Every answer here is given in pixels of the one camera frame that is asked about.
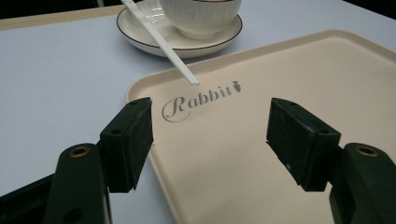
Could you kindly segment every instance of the tray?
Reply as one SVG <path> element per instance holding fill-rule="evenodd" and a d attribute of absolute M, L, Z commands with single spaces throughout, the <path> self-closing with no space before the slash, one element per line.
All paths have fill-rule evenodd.
<path fill-rule="evenodd" d="M 177 223 L 333 223 L 328 185 L 304 192 L 265 143 L 272 97 L 396 158 L 396 54 L 325 31 L 144 77 L 127 101 L 153 101 L 150 161 Z"/>

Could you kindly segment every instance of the white saucer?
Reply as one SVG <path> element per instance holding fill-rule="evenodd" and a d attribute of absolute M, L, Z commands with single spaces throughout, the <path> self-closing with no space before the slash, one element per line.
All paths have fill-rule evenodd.
<path fill-rule="evenodd" d="M 196 58 L 226 48 L 242 30 L 242 20 L 237 16 L 225 30 L 210 39 L 194 40 L 182 35 L 163 14 L 160 0 L 136 3 L 180 58 Z M 127 40 L 148 53 L 166 57 L 139 21 L 125 8 L 117 17 L 117 25 Z"/>

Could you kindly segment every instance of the table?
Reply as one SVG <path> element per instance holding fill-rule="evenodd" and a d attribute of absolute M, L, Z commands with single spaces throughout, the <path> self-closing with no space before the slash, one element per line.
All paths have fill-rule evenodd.
<path fill-rule="evenodd" d="M 173 67 L 123 38 L 116 25 L 122 9 L 0 21 L 0 195 L 53 173 L 66 148 L 96 143 L 132 83 Z M 230 47 L 185 63 L 329 29 L 396 51 L 395 20 L 340 0 L 245 1 L 239 15 L 244 27 Z M 175 222 L 149 161 L 137 191 L 110 201 L 114 223 Z"/>

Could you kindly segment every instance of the white bowl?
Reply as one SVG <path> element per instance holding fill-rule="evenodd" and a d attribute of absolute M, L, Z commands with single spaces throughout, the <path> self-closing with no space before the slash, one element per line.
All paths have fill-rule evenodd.
<path fill-rule="evenodd" d="M 242 0 L 161 0 L 168 20 L 186 37 L 208 39 L 227 28 Z"/>
<path fill-rule="evenodd" d="M 226 29 L 216 33 L 212 38 L 194 40 L 182 35 L 163 15 L 160 0 L 145 0 L 136 4 L 182 59 L 197 58 L 224 49 L 235 40 L 242 30 L 242 20 L 237 16 Z M 155 40 L 126 8 L 117 17 L 117 25 L 125 38 L 138 49 L 166 57 Z"/>

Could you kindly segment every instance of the tabletop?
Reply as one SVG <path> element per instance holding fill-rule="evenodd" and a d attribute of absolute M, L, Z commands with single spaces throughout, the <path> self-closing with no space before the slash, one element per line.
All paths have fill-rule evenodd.
<path fill-rule="evenodd" d="M 52 174 L 60 153 L 96 143 L 139 78 L 173 68 L 120 33 L 123 6 L 0 21 L 0 195 Z M 396 21 L 341 0 L 244 1 L 221 55 L 337 29 L 396 51 Z M 114 223 L 175 223 L 147 161 L 137 190 L 111 194 Z"/>

